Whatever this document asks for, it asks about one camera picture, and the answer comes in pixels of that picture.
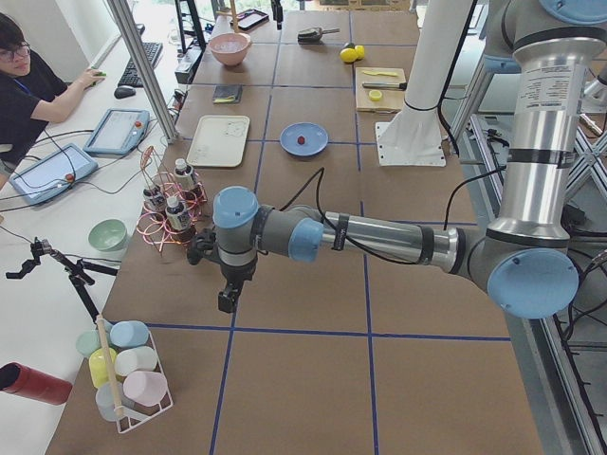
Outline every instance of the white bottle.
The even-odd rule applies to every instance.
[[[169,196],[166,213],[177,239],[180,242],[189,242],[196,234],[196,230],[185,204],[177,196]]]
[[[143,198],[145,199],[146,207],[149,210],[164,216],[164,210],[167,208],[167,201],[162,190],[156,183],[148,182],[146,188],[143,189]]]
[[[188,199],[196,199],[202,195],[202,189],[198,185],[193,167],[183,158],[178,158],[175,161],[175,179],[184,191],[195,195],[195,197],[188,197],[188,194],[186,194]]]

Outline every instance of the robotic arm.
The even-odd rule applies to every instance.
[[[573,299],[578,274],[564,254],[569,237],[560,219],[585,70],[607,43],[607,2],[492,0],[489,14],[486,54],[511,55],[521,83],[503,202],[487,231],[301,207],[279,211],[260,205],[245,188],[230,187],[213,201],[215,231],[196,236],[188,254],[191,264],[208,259],[221,265],[228,282],[219,294],[220,309],[235,311],[258,251],[312,262],[321,246],[362,247],[404,264],[439,266],[473,281],[521,318],[548,317]]]

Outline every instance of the pastel cup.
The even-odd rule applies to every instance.
[[[129,400],[126,396],[124,396],[124,390],[122,389],[122,384],[118,383],[118,390],[120,394],[120,402],[126,408],[132,408],[135,403],[133,400]],[[118,416],[114,412],[114,397],[112,396],[112,389],[110,388],[110,383],[106,382],[97,390],[95,394],[95,402],[97,403],[97,409],[99,410],[99,414],[103,417],[104,420],[108,422],[116,422],[118,420]]]
[[[116,351],[110,348],[110,357],[112,358],[112,362],[116,361],[116,356]],[[107,370],[105,369],[103,349],[98,349],[91,354],[90,357],[88,357],[88,368],[91,372],[93,386],[95,386],[96,389],[109,381],[109,376],[107,375]]]
[[[116,374],[128,376],[134,371],[152,372],[158,363],[158,354],[150,346],[127,349],[116,356]]]
[[[113,325],[105,322],[105,332],[109,335]],[[97,329],[82,332],[76,339],[76,350],[84,357],[88,358],[101,347],[99,332]]]
[[[150,337],[148,327],[140,320],[118,322],[110,332],[111,343],[120,348],[143,346]]]
[[[124,395],[143,406],[155,406],[169,390],[167,378],[157,372],[132,372],[124,379]]]

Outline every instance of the black shirt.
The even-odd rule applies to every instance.
[[[12,150],[0,153],[0,158],[13,164],[19,164],[48,125],[31,118],[38,102],[53,101],[67,88],[40,55],[33,50],[30,55],[26,76],[12,78],[0,73],[0,144],[12,144]]]

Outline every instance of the white tray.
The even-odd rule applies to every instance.
[[[186,161],[192,166],[234,168],[243,160],[250,118],[203,116]]]

